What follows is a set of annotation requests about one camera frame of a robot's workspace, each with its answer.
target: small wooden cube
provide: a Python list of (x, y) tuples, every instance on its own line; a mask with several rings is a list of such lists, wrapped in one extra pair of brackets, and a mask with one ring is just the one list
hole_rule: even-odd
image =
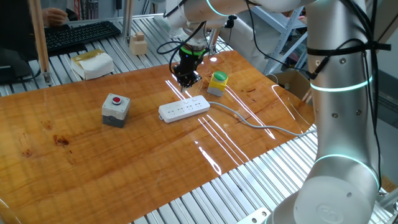
[(139, 31), (130, 39), (130, 50), (134, 55), (144, 55), (148, 51), (148, 43), (145, 41), (145, 35)]
[(130, 42), (130, 50), (134, 55), (144, 55), (148, 51), (148, 43), (146, 41)]
[(136, 32), (136, 34), (135, 34), (134, 36), (137, 37), (137, 40), (138, 40), (138, 41), (143, 41), (143, 40), (145, 40), (145, 35), (144, 35), (144, 33), (141, 32), (141, 31)]

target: black cable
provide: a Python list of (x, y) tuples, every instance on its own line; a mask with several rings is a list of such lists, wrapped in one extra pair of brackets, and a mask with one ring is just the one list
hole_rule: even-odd
[(376, 13), (377, 13), (377, 0), (373, 0), (372, 21), (371, 21), (371, 30), (373, 33), (374, 33), (374, 27), (376, 25)]
[[(369, 65), (368, 65), (368, 58), (366, 56), (366, 52), (363, 53), (364, 55), (364, 59), (365, 59), (365, 68), (366, 68), (366, 78), (368, 79), (368, 97), (369, 97), (369, 103), (370, 103), (370, 107), (371, 107), (371, 116), (372, 118), (375, 117), (375, 114), (372, 110), (373, 108), (373, 103), (372, 103), (372, 95), (371, 95), (371, 84), (370, 84), (370, 77), (369, 77)], [(378, 169), (379, 169), (379, 190), (381, 189), (381, 184), (382, 184), (382, 178), (381, 178), (381, 151), (380, 151), (380, 143), (379, 143), (379, 137), (377, 136), (377, 129), (376, 129), (376, 124), (373, 123), (373, 133), (374, 133), (374, 137), (376, 138), (376, 144), (377, 144), (377, 152), (379, 154), (378, 157)]]
[[(267, 57), (267, 58), (269, 58), (269, 59), (271, 59), (271, 60), (274, 60), (274, 61), (280, 63), (280, 64), (283, 65), (285, 68), (291, 68), (290, 65), (288, 65), (287, 63), (281, 62), (280, 60), (277, 60), (276, 58), (273, 58), (273, 57), (267, 55), (266, 53), (264, 53), (262, 50), (260, 50), (260, 48), (259, 48), (259, 46), (258, 46), (258, 44), (257, 44), (256, 31), (254, 30), (254, 19), (253, 19), (253, 14), (252, 14), (252, 12), (251, 12), (251, 10), (250, 10), (250, 5), (249, 5), (249, 4), (250, 4), (250, 3), (249, 3), (249, 0), (246, 0), (246, 5), (248, 6), (248, 10), (249, 10), (249, 14), (250, 14), (251, 27), (252, 27), (252, 29), (253, 29), (253, 40), (254, 40), (254, 45), (256, 46), (257, 50), (260, 51), (260, 53), (262, 53), (265, 57)], [(301, 69), (301, 68), (293, 68), (293, 69), (300, 70), (300, 71), (303, 71), (303, 72), (305, 72), (305, 73), (309, 73), (309, 71), (304, 70), (304, 69)]]
[(175, 55), (177, 54), (177, 52), (178, 52), (190, 39), (192, 39), (193, 36), (195, 36), (195, 35), (199, 32), (199, 30), (200, 30), (205, 24), (206, 24), (206, 22), (201, 22), (200, 25), (198, 26), (198, 28), (197, 28), (195, 31), (193, 31), (193, 33), (192, 33), (186, 40), (184, 40), (183, 42), (181, 42), (180, 45), (178, 45), (177, 47), (174, 48), (175, 50), (174, 50), (172, 56), (170, 57), (170, 61), (169, 61), (169, 70), (170, 70), (170, 72), (171, 72), (173, 75), (174, 75), (174, 71), (173, 71), (173, 69), (172, 69), (172, 63), (173, 63), (173, 59), (174, 59)]
[(231, 34), (232, 34), (232, 28), (229, 29), (229, 38), (228, 38), (228, 43), (231, 42)]
[(249, 3), (249, 4), (252, 4), (253, 6), (261, 6), (260, 4), (254, 3), (254, 2), (249, 1), (249, 0), (248, 0), (248, 3)]
[[(374, 31), (374, 24), (376, 20), (376, 9), (377, 9), (377, 3), (376, 7), (373, 7), (372, 11), (372, 21), (369, 20), (367, 17), (366, 13), (354, 2), (351, 0), (340, 0), (352, 13), (355, 14), (355, 16), (359, 19), (360, 23), (362, 24), (364, 28), (364, 33), (366, 34), (366, 38), (369, 43), (373, 42), (374, 36), (373, 36), (373, 31)], [(382, 178), (381, 178), (381, 150), (380, 150), (380, 144), (379, 144), (379, 138), (377, 136), (377, 117), (378, 117), (378, 104), (379, 104), (379, 65), (377, 62), (377, 53), (376, 53), (376, 48), (372, 48), (371, 50), (371, 62), (372, 62), (372, 75), (374, 79), (374, 104), (372, 101), (372, 95), (370, 91), (370, 82), (368, 81), (368, 95), (369, 95), (369, 102), (370, 102), (370, 107), (371, 107), (371, 116), (372, 116), (372, 122), (373, 122), (373, 132), (374, 136), (376, 138), (376, 144), (377, 144), (377, 151), (378, 151), (378, 170), (379, 170), (379, 190), (382, 185)], [(368, 66), (368, 59), (365, 57), (365, 66), (366, 66), (366, 75), (369, 80), (369, 66)]]
[(164, 18), (169, 17), (169, 16), (170, 16), (171, 14), (173, 14), (177, 9), (179, 9), (179, 7), (181, 7), (183, 4), (185, 4), (186, 1), (187, 1), (187, 0), (182, 0), (182, 1), (178, 4), (178, 6), (176, 6), (175, 8), (173, 8), (170, 12), (164, 13), (163, 17), (164, 17)]
[(141, 13), (140, 13), (141, 15), (144, 14), (144, 9), (145, 9), (146, 4), (147, 4), (147, 0), (144, 1), (144, 5), (142, 6)]
[(162, 48), (162, 47), (164, 47), (164, 46), (166, 46), (166, 45), (169, 45), (169, 44), (181, 44), (182, 43), (182, 41), (169, 41), (169, 42), (166, 42), (166, 43), (164, 43), (164, 44), (161, 44), (157, 49), (156, 49), (156, 53), (158, 53), (158, 54), (160, 54), (160, 55), (163, 55), (163, 54), (168, 54), (168, 53), (170, 53), (170, 52), (173, 52), (175, 49), (179, 49), (179, 45), (178, 46), (176, 46), (176, 47), (174, 47), (173, 49), (171, 49), (171, 50), (168, 50), (168, 51), (166, 51), (166, 52), (159, 52), (159, 50)]
[(143, 13), (143, 15), (145, 15), (146, 13), (147, 13), (147, 9), (148, 9), (148, 6), (149, 6), (149, 1), (147, 2), (147, 4), (146, 4), (146, 6), (145, 6), (145, 11), (144, 11), (144, 13)]
[(209, 49), (210, 48), (210, 44), (209, 44), (209, 42), (207, 41), (207, 38), (206, 38), (206, 25), (207, 25), (207, 21), (205, 22), (205, 25), (203, 25), (203, 36), (205, 38), (205, 41), (206, 41), (206, 44), (207, 44), (207, 48)]
[[(362, 23), (362, 25), (365, 28), (365, 31), (368, 36), (368, 42), (372, 42), (374, 39), (373, 32), (371, 29), (371, 21), (369, 20), (368, 16), (366, 13), (355, 3), (349, 0), (344, 0), (347, 2), (347, 5), (349, 5), (351, 8), (354, 8), (354, 13), (358, 17), (359, 21)], [(371, 61), (372, 61), (372, 75), (374, 76), (374, 117), (373, 117), (373, 123), (375, 125), (375, 128), (377, 127), (377, 117), (378, 117), (378, 111), (379, 111), (379, 64), (377, 61), (377, 53), (376, 49), (371, 49)]]

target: wood grain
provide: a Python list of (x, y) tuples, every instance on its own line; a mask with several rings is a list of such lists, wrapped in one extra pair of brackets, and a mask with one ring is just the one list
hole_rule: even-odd
[[(252, 124), (296, 133), (312, 107), (274, 85), (237, 52), (207, 58), (187, 93), (159, 66), (0, 98), (0, 198), (22, 223), (129, 223), (293, 136), (252, 129), (229, 111), (166, 124), (160, 105), (203, 95)], [(229, 75), (223, 97), (206, 92), (211, 74)], [(109, 93), (131, 99), (124, 128), (101, 122)]]

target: white power strip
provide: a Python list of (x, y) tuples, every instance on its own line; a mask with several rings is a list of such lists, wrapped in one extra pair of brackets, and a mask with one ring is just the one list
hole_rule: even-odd
[(186, 100), (169, 103), (159, 107), (160, 118), (166, 123), (178, 121), (196, 114), (206, 112), (210, 104), (203, 96), (194, 96)]

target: emergency stop button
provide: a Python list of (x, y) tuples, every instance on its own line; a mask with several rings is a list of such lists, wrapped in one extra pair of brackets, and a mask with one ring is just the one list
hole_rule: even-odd
[(120, 105), (120, 104), (122, 103), (122, 99), (120, 99), (119, 97), (114, 97), (114, 98), (112, 99), (112, 103), (113, 103), (114, 105)]

